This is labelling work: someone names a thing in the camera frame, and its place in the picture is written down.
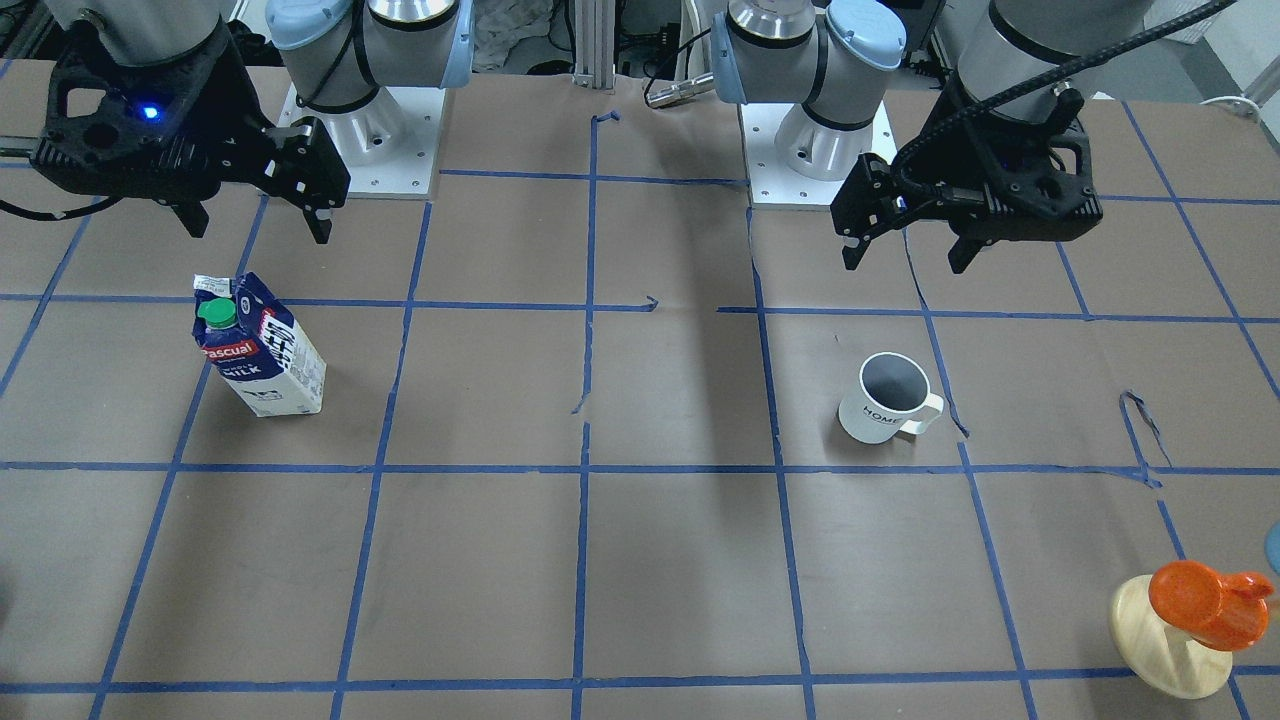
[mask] black cable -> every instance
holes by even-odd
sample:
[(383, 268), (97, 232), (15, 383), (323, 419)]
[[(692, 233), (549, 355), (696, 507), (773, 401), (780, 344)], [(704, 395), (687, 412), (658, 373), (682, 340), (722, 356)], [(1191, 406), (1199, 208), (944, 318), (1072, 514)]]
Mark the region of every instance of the black cable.
[(36, 9), (36, 0), (28, 0), (27, 4), (24, 4), (18, 9), (15, 9), (15, 6), (9, 6), (5, 8), (4, 10), (0, 10), (0, 14), (9, 18), (9, 22), (13, 23), (13, 28), (8, 31), (8, 33), (4, 36), (4, 41), (0, 42), (0, 58), (3, 58), (4, 54), (9, 51), (9, 47), (13, 46), (13, 41), (17, 40), (18, 33), (22, 32), (22, 26), (27, 23), (35, 9)]
[[(550, 23), (548, 23), (548, 27), (547, 27), (547, 42), (552, 47), (559, 50), (561, 53), (572, 53), (572, 50), (570, 50), (568, 47), (561, 47), (559, 45), (557, 45), (556, 40), (552, 38), (552, 33), (556, 31), (556, 27), (554, 27), (554, 24), (556, 24), (556, 14), (559, 13), (561, 10), (564, 10), (566, 13), (568, 12), (568, 9), (564, 6), (564, 0), (556, 0), (556, 4), (552, 5), (552, 20), (550, 20)], [(568, 41), (573, 42), (573, 33), (570, 33)]]
[(685, 79), (689, 79), (689, 60), (694, 56), (694, 46), (685, 47)]
[(573, 64), (577, 65), (577, 42), (573, 40), (573, 20), (570, 19), (573, 5), (572, 0), (564, 3), (564, 28), (568, 29), (568, 54), (572, 55)]
[(1130, 50), (1137, 50), (1138, 47), (1142, 47), (1143, 45), (1147, 45), (1149, 42), (1155, 42), (1161, 37), (1172, 35), (1180, 29), (1185, 29), (1203, 20), (1204, 18), (1216, 15), (1217, 13), (1229, 8), (1230, 5), (1234, 5), (1235, 1), (1236, 0), (1212, 0), (1211, 3), (1201, 5), (1199, 8), (1184, 13), (1166, 23), (1139, 32), (1138, 35), (1134, 35), (1126, 40), (1121, 40), (1120, 42), (1116, 42), (1110, 47), (1103, 47), (1102, 50), (1098, 50), (1091, 55), (1076, 58), (1051, 70), (1043, 72), (1030, 79), (1025, 79), (1012, 87), (1009, 87), (1007, 90), (992, 95), (991, 97), (983, 100), (982, 102), (978, 102), (977, 105), (970, 105), (964, 110), (960, 110), (959, 113), (947, 117), (946, 119), (933, 126), (928, 131), (922, 132), (919, 136), (916, 136), (915, 140), (908, 142), (906, 146), (904, 146), (902, 150), (899, 151), (897, 156), (893, 159), (893, 165), (892, 165), (895, 183), (897, 183), (899, 187), (911, 193), (924, 195), (934, 200), (943, 200), (941, 188), (922, 182), (916, 182), (906, 174), (906, 163), (911, 159), (911, 156), (916, 155), (920, 151), (920, 149), (923, 149), (927, 145), (932, 145), (933, 142), (937, 142), (941, 137), (946, 136), (948, 132), (955, 129), (964, 120), (968, 120), (970, 118), (977, 118), (979, 115), (991, 114), (992, 110), (1004, 105), (1005, 102), (1018, 100), (1024, 95), (1030, 95), (1032, 92), (1048, 87), (1055, 82), (1066, 79), (1089, 68), (1096, 68), (1098, 65), (1102, 65), (1119, 55), (1129, 53)]
[(92, 205), (86, 205), (83, 208), (77, 208), (74, 210), (64, 210), (61, 213), (38, 213), (36, 210), (27, 210), (26, 208), (19, 208), (12, 202), (5, 202), (0, 200), (0, 210), (9, 213), (10, 215), (18, 215), (27, 220), (36, 220), (40, 223), (55, 223), (58, 220), (74, 220), (76, 218), (83, 218), (84, 215), (92, 215), (100, 210), (106, 210), (111, 205), (115, 205), (123, 197), (106, 197)]
[(691, 53), (692, 49), (694, 49), (694, 44), (698, 42), (699, 40), (707, 37), (707, 35), (710, 33), (710, 31), (712, 31), (712, 28), (707, 28), (703, 32), (699, 32), (698, 35), (690, 37), (689, 40), (685, 41), (684, 45), (681, 45), (680, 47), (676, 47), (675, 51), (668, 53), (667, 56), (663, 58), (660, 63), (658, 63), (658, 67), (653, 70), (653, 74), (649, 76), (649, 82), (644, 86), (644, 95), (643, 95), (644, 104), (650, 110), (660, 110), (660, 108), (654, 108), (653, 105), (649, 105), (649, 91), (653, 90), (653, 83), (654, 83), (654, 81), (658, 79), (658, 77), (657, 77), (658, 73), (660, 73), (662, 69), (667, 67), (667, 63), (669, 63), (669, 61), (675, 60), (676, 58), (678, 58), (680, 54), (684, 53), (685, 50), (689, 50)]
[(301, 92), (297, 94), (293, 101), (298, 105), (298, 108), (307, 108), (315, 101), (316, 97), (320, 97), (320, 94), (324, 92), (324, 87), (329, 85), (329, 78), (333, 77), (333, 73), (338, 72), (338, 65), (342, 64), (343, 58), (347, 56), (347, 50), (349, 50), (351, 45), (356, 41), (356, 14), (364, 9), (364, 3), (351, 4), (351, 28), (347, 31), (347, 38), (342, 41), (342, 50), (338, 50), (338, 55), (333, 59), (333, 63), (329, 63), (329, 68), (325, 69), (323, 76), (320, 76), (320, 82), (316, 83), (315, 92), (311, 94), (311, 97), (303, 99)]

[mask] green bottle cap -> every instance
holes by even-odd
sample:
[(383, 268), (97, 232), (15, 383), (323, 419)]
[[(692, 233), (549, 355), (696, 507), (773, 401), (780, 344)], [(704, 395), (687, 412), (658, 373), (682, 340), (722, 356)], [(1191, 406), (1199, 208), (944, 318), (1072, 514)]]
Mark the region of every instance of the green bottle cap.
[(205, 323), (215, 331), (221, 331), (236, 324), (236, 301), (228, 297), (215, 297), (200, 304), (196, 316), (204, 318)]

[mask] mug handle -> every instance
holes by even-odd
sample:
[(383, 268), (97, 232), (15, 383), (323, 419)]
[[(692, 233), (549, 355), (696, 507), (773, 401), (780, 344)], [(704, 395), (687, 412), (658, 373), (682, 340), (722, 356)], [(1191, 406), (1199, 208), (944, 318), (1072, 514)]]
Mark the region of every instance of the mug handle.
[(929, 429), (929, 425), (933, 424), (933, 420), (937, 420), (938, 418), (942, 416), (942, 413), (943, 410), (946, 410), (946, 407), (947, 407), (947, 401), (942, 400), (942, 396), (929, 393), (929, 396), (924, 398), (924, 407), (922, 409), (922, 410), (924, 409), (932, 410), (932, 413), (929, 413), (929, 416), (923, 420), (908, 420), (902, 423), (902, 427), (899, 429), (909, 436), (922, 434), (924, 433), (924, 430)]

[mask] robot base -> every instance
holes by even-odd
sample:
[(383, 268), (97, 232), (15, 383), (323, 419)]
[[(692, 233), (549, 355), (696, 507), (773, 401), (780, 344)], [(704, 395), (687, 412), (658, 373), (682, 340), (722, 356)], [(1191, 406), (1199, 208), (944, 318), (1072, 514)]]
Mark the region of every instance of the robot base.
[(1183, 700), (1222, 689), (1233, 653), (1210, 650), (1156, 615), (1147, 598), (1151, 575), (1125, 582), (1111, 597), (1111, 637), (1124, 661), (1148, 685)]
[[(439, 165), (440, 131), (444, 124), (445, 91), (438, 87), (389, 87), (404, 111), (410, 135), (388, 159), (360, 165), (347, 163), (351, 173), (348, 197), (430, 200)], [(291, 85), (284, 97), (279, 126), (289, 126), (315, 113), (297, 106), (297, 90)]]
[[(751, 181), (751, 206), (774, 210), (826, 210), (840, 192), (845, 178), (841, 176), (840, 179), (829, 182), (808, 178), (792, 170), (780, 156), (774, 137), (790, 110), (791, 105), (786, 102), (751, 102), (739, 106), (746, 174)], [(876, 110), (872, 137), (868, 151), (893, 161), (897, 145), (893, 143), (893, 131), (890, 129), (883, 104)]]

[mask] metal frame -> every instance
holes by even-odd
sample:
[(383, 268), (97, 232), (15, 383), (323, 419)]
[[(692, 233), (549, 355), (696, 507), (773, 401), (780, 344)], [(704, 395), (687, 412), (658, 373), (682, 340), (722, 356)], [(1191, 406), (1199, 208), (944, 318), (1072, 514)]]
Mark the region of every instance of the metal frame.
[[(347, 197), (381, 197), (390, 200), (430, 200), (439, 167), (440, 129), (448, 94), (438, 87), (388, 87), (404, 110), (404, 124), (412, 137), (393, 160), (374, 165), (349, 165), (351, 187)], [(276, 124), (288, 127), (308, 115), (297, 106), (297, 88), (289, 85), (284, 109)]]
[[(742, 119), (742, 149), (746, 172), (751, 179), (751, 206), (776, 210), (826, 210), (840, 192), (844, 179), (818, 181), (792, 170), (778, 155), (774, 137), (782, 118), (791, 109), (786, 102), (751, 102), (740, 105)], [(870, 152), (888, 161), (897, 155), (893, 131), (888, 124), (884, 105), (876, 110), (872, 122), (873, 142)]]
[(613, 90), (613, 0), (579, 0), (573, 4), (573, 83), (593, 90)]

